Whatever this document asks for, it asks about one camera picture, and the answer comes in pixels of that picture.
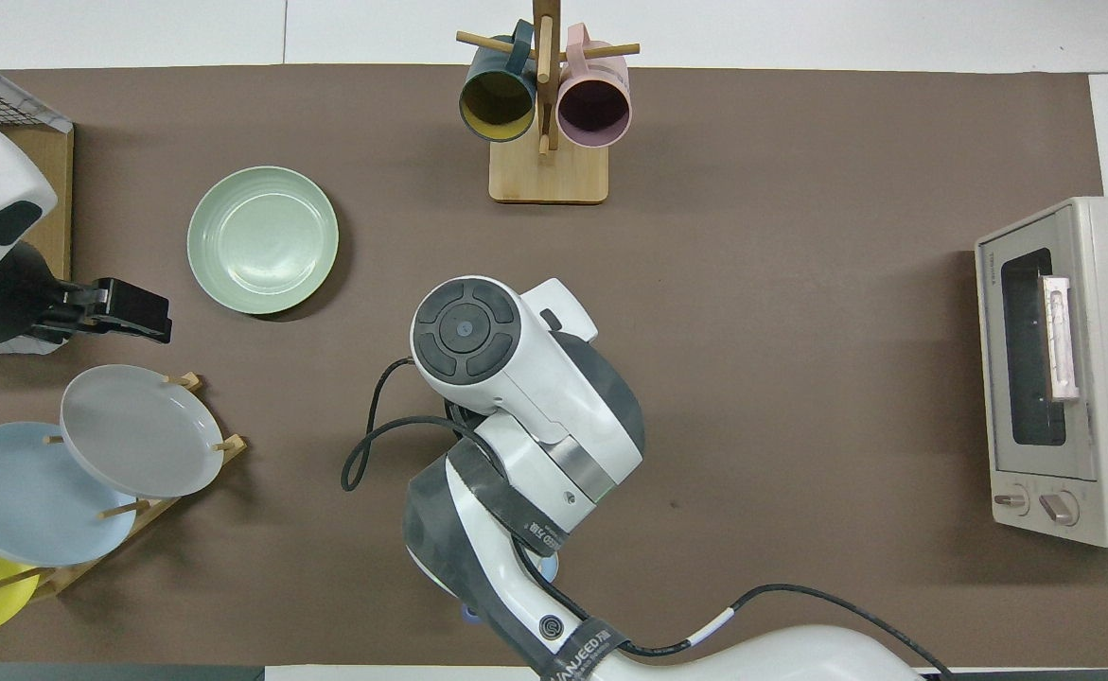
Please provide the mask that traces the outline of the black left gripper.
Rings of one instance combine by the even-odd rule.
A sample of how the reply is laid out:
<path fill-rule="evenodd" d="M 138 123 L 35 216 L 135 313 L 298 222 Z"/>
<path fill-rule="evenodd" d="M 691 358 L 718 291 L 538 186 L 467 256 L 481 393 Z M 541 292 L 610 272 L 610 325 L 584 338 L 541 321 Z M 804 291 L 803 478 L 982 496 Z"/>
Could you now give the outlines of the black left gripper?
<path fill-rule="evenodd" d="M 0 259 L 0 349 L 60 349 L 75 336 L 133 336 L 170 343 L 170 301 L 116 277 L 57 279 L 34 247 Z"/>

